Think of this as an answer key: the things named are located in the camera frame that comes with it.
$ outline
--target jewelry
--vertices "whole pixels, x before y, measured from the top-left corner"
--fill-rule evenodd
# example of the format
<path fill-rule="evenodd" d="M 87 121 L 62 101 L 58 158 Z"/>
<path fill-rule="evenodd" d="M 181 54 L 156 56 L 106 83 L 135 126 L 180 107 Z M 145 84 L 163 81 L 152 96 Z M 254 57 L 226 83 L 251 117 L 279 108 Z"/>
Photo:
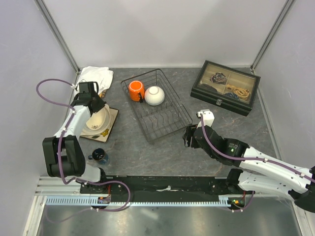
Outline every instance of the jewelry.
<path fill-rule="evenodd" d="M 211 76 L 210 81 L 215 84 L 225 84 L 227 79 L 226 76 L 223 73 L 216 73 L 215 75 Z"/>
<path fill-rule="evenodd" d="M 208 84 L 200 84 L 199 87 L 203 88 L 203 89 L 210 90 L 212 92 L 218 92 L 214 87 L 212 87 L 212 86 L 210 86 Z"/>
<path fill-rule="evenodd" d="M 230 90 L 232 92 L 236 89 L 236 87 L 233 86 L 233 85 L 226 85 L 225 87 L 226 87 L 227 90 Z"/>
<path fill-rule="evenodd" d="M 104 97 L 105 97 L 105 94 L 106 94 L 106 91 L 107 91 L 107 89 L 103 90 L 103 91 L 99 94 L 99 97 L 100 97 L 100 98 L 104 98 Z"/>
<path fill-rule="evenodd" d="M 243 100 L 246 100 L 248 96 L 250 95 L 250 92 L 248 91 L 248 89 L 243 89 L 243 88 L 235 88 L 234 93 Z"/>
<path fill-rule="evenodd" d="M 226 94 L 225 94 L 225 96 L 227 96 L 227 97 L 230 97 L 230 98 L 233 98 L 233 99 L 235 99 L 235 100 L 240 100 L 240 98 L 236 95 L 236 94 L 234 94 L 234 93 L 232 93 L 232 92 L 227 92 Z"/>

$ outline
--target box latch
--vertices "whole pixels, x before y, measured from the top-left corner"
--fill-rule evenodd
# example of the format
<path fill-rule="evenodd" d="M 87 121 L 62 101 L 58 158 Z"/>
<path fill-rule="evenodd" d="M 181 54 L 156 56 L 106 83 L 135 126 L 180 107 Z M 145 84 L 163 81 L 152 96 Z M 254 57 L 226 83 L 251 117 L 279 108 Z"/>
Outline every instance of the box latch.
<path fill-rule="evenodd" d="M 217 100 L 217 105 L 220 106 L 221 103 L 222 103 L 222 100 L 221 100 L 221 99 L 218 99 L 218 100 Z"/>

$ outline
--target white bowl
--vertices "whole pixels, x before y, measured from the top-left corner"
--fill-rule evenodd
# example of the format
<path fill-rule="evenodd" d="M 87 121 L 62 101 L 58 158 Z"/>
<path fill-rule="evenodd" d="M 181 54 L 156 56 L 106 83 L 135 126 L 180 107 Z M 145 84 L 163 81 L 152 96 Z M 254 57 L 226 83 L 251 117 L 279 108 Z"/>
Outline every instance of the white bowl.
<path fill-rule="evenodd" d="M 151 106 L 157 106 L 161 104 L 164 101 L 164 98 L 164 91 L 158 86 L 149 87 L 144 94 L 144 99 L 146 100 L 146 103 Z"/>
<path fill-rule="evenodd" d="M 111 124 L 109 106 L 105 104 L 99 112 L 94 113 L 83 127 L 83 135 L 97 135 L 104 132 Z"/>

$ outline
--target dish rack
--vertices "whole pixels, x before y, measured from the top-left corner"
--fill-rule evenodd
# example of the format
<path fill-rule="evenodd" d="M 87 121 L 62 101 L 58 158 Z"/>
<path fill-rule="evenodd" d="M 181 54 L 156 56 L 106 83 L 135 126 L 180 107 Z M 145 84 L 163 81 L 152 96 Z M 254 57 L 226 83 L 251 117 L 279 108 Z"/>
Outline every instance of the dish rack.
<path fill-rule="evenodd" d="M 164 101 L 158 106 L 150 106 L 145 101 L 143 103 L 132 101 L 128 86 L 135 80 L 141 81 L 145 89 L 151 86 L 162 88 L 165 93 Z M 162 70 L 155 69 L 123 80 L 121 86 L 136 120 L 149 143 L 154 143 L 173 135 L 184 129 L 187 125 L 192 124 L 190 115 Z"/>

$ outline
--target white wall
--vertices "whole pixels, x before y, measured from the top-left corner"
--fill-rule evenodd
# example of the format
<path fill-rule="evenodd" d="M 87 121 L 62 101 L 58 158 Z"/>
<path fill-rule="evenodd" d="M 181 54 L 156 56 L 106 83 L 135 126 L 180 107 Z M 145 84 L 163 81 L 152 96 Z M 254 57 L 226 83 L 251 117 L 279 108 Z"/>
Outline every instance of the white wall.
<path fill-rule="evenodd" d="M 295 2 L 255 71 L 283 160 L 308 168 L 315 166 L 314 10 L 314 0 Z"/>
<path fill-rule="evenodd" d="M 21 235 L 40 175 L 46 173 L 42 140 L 62 124 L 65 108 L 42 101 L 36 84 L 73 82 L 75 73 L 33 0 L 0 1 L 0 229 Z M 51 83 L 44 94 L 69 102 L 70 90 Z"/>
<path fill-rule="evenodd" d="M 285 0 L 45 0 L 80 67 L 251 65 Z"/>

